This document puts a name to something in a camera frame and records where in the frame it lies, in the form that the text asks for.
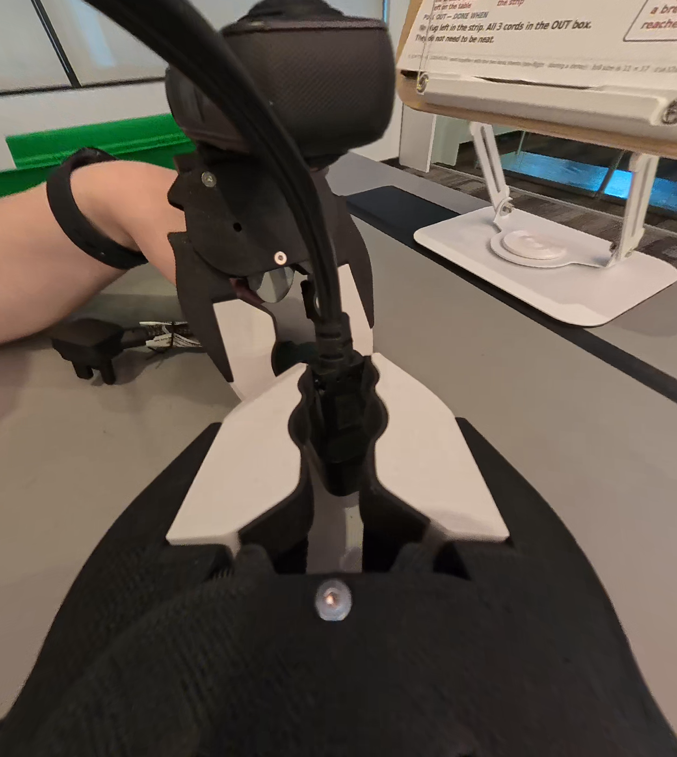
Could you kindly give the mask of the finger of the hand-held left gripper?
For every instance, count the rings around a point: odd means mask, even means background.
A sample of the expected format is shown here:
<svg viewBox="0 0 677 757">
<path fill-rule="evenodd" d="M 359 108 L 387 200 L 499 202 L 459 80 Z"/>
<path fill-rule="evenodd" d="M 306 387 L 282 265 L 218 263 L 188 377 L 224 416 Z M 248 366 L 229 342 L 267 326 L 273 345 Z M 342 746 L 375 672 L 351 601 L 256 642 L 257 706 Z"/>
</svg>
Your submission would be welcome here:
<svg viewBox="0 0 677 757">
<path fill-rule="evenodd" d="M 296 296 L 253 305 L 241 299 L 213 306 L 226 353 L 233 391 L 248 400 L 276 378 L 271 354 L 278 341 L 306 342 L 306 315 Z"/>
<path fill-rule="evenodd" d="M 353 279 L 350 265 L 345 263 L 340 266 L 338 269 L 338 275 L 341 289 L 342 310 L 349 318 L 353 349 L 363 356 L 372 355 L 372 327 L 366 316 L 360 293 Z"/>
</svg>

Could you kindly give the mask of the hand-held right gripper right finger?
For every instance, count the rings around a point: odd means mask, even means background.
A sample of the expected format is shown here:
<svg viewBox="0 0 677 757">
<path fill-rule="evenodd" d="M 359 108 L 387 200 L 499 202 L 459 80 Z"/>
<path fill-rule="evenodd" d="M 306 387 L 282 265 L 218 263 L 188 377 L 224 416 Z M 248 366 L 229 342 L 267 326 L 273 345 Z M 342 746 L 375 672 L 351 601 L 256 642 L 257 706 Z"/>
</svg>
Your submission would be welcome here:
<svg viewBox="0 0 677 757">
<path fill-rule="evenodd" d="M 390 544 L 502 544 L 510 533 L 450 408 L 379 353 L 374 434 L 362 483 L 365 533 Z"/>
</svg>

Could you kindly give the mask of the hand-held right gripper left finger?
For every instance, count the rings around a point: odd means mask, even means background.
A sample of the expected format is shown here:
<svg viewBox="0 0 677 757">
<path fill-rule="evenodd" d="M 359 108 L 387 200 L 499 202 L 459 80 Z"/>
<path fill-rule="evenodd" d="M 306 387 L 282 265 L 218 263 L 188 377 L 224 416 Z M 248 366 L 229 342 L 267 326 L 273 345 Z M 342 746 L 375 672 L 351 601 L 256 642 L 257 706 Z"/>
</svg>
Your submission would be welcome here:
<svg viewBox="0 0 677 757">
<path fill-rule="evenodd" d="M 289 422 L 303 400 L 298 364 L 222 421 L 166 538 L 237 554 L 258 544 L 285 554 L 307 539 L 314 505 L 307 464 Z"/>
</svg>

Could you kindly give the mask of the black power plug with cord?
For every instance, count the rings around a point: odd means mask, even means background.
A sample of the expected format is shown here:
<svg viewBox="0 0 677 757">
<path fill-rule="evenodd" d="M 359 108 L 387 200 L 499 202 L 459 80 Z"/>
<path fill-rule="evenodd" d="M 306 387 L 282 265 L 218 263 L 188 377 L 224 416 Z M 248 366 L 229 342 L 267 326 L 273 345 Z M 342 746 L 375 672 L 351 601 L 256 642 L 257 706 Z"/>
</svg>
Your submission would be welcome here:
<svg viewBox="0 0 677 757">
<path fill-rule="evenodd" d="M 342 310 L 333 242 L 310 171 L 293 139 L 224 37 L 189 3 L 95 1 L 105 14 L 182 73 L 215 103 L 264 162 L 283 194 L 311 265 L 317 357 L 307 393 L 309 440 L 325 488 L 348 496 L 361 488 L 370 438 L 364 427 L 364 358 L 353 348 Z"/>
</svg>

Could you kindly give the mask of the person's left forearm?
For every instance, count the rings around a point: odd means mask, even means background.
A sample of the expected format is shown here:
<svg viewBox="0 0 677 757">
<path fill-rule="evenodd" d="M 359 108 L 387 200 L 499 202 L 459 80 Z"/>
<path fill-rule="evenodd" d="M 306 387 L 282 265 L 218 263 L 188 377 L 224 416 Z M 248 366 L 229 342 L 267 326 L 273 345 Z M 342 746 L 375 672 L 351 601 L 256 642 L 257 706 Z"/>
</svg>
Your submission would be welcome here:
<svg viewBox="0 0 677 757">
<path fill-rule="evenodd" d="M 49 328 L 122 275 L 66 236 L 45 185 L 0 198 L 0 345 Z"/>
</svg>

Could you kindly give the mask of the person's left hand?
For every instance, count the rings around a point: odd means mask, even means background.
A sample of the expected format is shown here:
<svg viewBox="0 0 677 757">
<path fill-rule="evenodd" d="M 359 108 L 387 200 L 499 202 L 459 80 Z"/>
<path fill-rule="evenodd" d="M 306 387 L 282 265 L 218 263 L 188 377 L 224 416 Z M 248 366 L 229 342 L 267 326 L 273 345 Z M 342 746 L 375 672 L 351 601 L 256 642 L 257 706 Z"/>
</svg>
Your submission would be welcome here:
<svg viewBox="0 0 677 757">
<path fill-rule="evenodd" d="M 112 160 L 76 169 L 71 193 L 90 225 L 115 243 L 140 252 L 170 283 L 176 264 L 168 235 L 186 230 L 167 194 L 177 174 L 136 161 Z"/>
</svg>

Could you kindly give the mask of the green plastic bin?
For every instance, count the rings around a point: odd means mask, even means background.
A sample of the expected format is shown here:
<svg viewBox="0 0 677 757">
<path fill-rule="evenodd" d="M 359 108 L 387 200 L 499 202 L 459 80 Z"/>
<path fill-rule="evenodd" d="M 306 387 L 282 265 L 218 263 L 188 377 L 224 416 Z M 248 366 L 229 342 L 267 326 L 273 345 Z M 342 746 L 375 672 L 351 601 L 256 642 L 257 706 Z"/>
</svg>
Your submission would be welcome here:
<svg viewBox="0 0 677 757">
<path fill-rule="evenodd" d="M 95 148 L 120 160 L 173 168 L 173 159 L 195 150 L 170 114 L 121 119 L 7 136 L 14 168 L 0 171 L 0 198 L 43 183 L 67 158 Z"/>
</svg>

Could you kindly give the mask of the black wristband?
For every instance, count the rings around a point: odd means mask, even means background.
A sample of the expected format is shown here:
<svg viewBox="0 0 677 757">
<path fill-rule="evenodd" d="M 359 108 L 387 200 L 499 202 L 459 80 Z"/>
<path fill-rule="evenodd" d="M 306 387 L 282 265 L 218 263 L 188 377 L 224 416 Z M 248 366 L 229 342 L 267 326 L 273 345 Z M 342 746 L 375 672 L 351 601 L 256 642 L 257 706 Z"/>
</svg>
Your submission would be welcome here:
<svg viewBox="0 0 677 757">
<path fill-rule="evenodd" d="M 116 160 L 115 156 L 96 147 L 83 147 L 48 175 L 45 186 L 50 211 L 69 241 L 93 260 L 125 272 L 147 264 L 148 260 L 139 251 L 118 244 L 93 226 L 79 209 L 71 189 L 74 171 Z"/>
</svg>

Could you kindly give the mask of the white document stand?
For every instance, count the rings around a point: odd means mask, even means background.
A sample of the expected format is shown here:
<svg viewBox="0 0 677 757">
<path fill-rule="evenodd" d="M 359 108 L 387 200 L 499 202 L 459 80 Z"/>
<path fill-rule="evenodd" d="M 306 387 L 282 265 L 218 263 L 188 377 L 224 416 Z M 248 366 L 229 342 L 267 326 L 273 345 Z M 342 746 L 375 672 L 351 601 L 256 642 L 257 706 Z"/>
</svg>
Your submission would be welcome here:
<svg viewBox="0 0 677 757">
<path fill-rule="evenodd" d="M 677 91 L 569 88 L 419 71 L 398 74 L 402 101 L 465 117 L 490 205 L 414 232 L 448 262 L 565 324 L 595 327 L 674 285 L 677 270 L 638 249 L 660 157 L 677 159 Z M 493 125 L 528 127 L 631 153 L 621 231 L 603 241 L 515 209 Z"/>
</svg>

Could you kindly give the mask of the glass window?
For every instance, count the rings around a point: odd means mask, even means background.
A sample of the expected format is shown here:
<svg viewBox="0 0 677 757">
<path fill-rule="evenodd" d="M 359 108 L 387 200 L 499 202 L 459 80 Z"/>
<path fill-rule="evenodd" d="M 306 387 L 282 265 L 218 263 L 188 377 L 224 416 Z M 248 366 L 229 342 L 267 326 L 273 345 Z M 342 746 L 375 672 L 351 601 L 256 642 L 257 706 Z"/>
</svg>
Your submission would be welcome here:
<svg viewBox="0 0 677 757">
<path fill-rule="evenodd" d="M 165 62 L 81 1 L 0 1 L 0 95 L 149 83 Z"/>
</svg>

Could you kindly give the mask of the printed instruction sheet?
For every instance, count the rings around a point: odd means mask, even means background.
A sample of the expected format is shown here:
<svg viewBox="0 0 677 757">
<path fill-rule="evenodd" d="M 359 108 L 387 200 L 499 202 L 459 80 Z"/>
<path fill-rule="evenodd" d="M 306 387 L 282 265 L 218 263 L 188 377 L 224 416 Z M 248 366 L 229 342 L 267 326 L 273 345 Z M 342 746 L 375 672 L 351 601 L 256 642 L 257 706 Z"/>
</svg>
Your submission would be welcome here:
<svg viewBox="0 0 677 757">
<path fill-rule="evenodd" d="M 677 77 L 677 2 L 422 2 L 397 66 Z"/>
</svg>

